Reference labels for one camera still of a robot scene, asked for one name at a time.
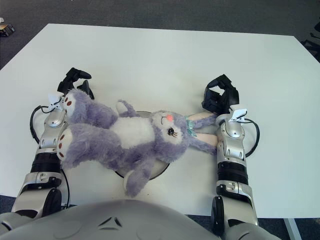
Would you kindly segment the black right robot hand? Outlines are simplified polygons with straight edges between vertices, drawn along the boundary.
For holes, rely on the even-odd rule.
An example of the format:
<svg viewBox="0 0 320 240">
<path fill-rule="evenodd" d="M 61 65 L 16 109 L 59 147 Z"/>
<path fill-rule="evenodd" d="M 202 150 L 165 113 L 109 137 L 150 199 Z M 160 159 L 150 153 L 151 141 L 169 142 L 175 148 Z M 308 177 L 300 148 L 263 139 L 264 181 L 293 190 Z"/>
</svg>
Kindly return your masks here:
<svg viewBox="0 0 320 240">
<path fill-rule="evenodd" d="M 211 90 L 214 87 L 224 90 L 223 94 Z M 222 115 L 229 114 L 231 106 L 239 103 L 238 90 L 232 85 L 231 80 L 225 74 L 222 74 L 207 84 L 201 105 L 209 112 Z"/>
</svg>

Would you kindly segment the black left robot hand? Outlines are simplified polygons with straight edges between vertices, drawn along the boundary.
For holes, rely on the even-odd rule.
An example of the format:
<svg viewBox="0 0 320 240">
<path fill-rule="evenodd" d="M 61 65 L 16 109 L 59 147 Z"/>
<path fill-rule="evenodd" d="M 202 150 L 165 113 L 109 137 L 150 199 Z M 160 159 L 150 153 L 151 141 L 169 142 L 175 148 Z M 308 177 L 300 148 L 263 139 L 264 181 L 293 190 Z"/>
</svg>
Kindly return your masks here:
<svg viewBox="0 0 320 240">
<path fill-rule="evenodd" d="M 84 82 L 77 87 L 77 89 L 85 92 L 89 97 L 94 100 L 94 94 L 90 88 L 88 80 L 90 80 L 92 76 L 82 70 L 76 69 L 72 67 L 66 74 L 66 77 L 61 81 L 58 85 L 57 91 L 59 93 L 63 93 L 65 96 L 69 90 L 75 88 L 74 83 L 77 82 L 79 79 L 84 79 Z"/>
</svg>

